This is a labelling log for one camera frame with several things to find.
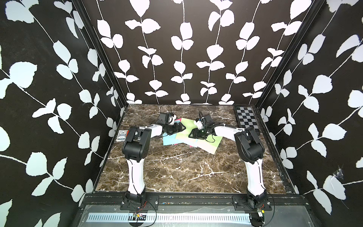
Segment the light blue paper sheet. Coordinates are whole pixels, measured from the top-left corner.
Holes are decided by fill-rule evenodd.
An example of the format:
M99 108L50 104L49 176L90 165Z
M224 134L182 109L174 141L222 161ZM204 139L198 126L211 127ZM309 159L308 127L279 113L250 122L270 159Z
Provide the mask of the light blue paper sheet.
M164 146L183 143L182 140L179 140L179 139L176 138L176 134L167 135L166 133L164 133L163 136L162 136L162 139L163 139L163 145Z

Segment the playing card box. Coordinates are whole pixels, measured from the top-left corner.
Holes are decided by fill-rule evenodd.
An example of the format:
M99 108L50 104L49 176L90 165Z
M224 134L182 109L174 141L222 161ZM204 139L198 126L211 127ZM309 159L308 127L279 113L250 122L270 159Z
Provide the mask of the playing card box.
M116 136L116 142L123 142L125 141L128 134L128 130L119 130Z

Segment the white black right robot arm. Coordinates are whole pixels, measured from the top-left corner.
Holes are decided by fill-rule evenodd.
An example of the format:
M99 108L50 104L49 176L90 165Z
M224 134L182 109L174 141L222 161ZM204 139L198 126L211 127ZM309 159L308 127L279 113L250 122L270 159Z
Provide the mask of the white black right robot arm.
M238 154L246 166L248 178L246 203L251 209L259 208L267 197L262 175L262 161L265 148L255 129L253 127L244 129L226 124L217 124L209 128L192 129L189 137L193 139L206 139L209 135L235 141Z

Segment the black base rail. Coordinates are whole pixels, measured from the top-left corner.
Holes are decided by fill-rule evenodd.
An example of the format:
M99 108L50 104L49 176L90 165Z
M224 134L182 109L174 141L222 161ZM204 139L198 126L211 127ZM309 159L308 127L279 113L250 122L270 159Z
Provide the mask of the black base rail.
M236 211L252 212L256 209L272 211L278 206L306 206L308 201L296 194L269 194L259 205L254 205L246 194L229 193L146 193L146 198L136 202L126 198L125 193L97 192L86 194L81 207L87 205L116 206L120 210L134 211L146 206L145 211L159 209L161 206L232 206Z

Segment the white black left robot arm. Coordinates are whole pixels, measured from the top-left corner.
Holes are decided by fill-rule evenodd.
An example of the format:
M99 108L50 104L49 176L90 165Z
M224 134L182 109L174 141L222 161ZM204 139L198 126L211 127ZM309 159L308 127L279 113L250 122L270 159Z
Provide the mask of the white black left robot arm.
M129 168L129 186L126 198L144 204L146 201L146 187L144 182L144 162L149 151L150 141L163 134L173 135L182 132L186 127L177 122L170 124L152 124L149 126L133 126L124 141L122 152Z

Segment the green paper sheet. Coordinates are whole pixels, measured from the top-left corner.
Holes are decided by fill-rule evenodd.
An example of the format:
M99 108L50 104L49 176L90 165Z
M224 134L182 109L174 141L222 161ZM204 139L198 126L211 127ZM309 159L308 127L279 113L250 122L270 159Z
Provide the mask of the green paper sheet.
M202 150L214 155L222 141L221 136L209 135L206 140L197 140L197 146Z
M186 127L186 129L183 130L182 132L178 132L176 134L176 139L181 141L196 142L196 139L189 138L189 135L192 132L192 130L197 128L197 125L194 122L195 120L182 118L181 123Z

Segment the black white chessboard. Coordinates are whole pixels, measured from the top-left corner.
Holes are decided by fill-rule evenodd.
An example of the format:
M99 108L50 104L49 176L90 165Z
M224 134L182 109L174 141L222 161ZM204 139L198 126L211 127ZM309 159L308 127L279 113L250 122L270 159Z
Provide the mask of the black white chessboard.
M249 128L252 127L258 135L260 135L260 129L258 125L257 118L254 114L254 110L250 106L241 107L236 106L234 107L234 113L237 121L237 125L240 128Z

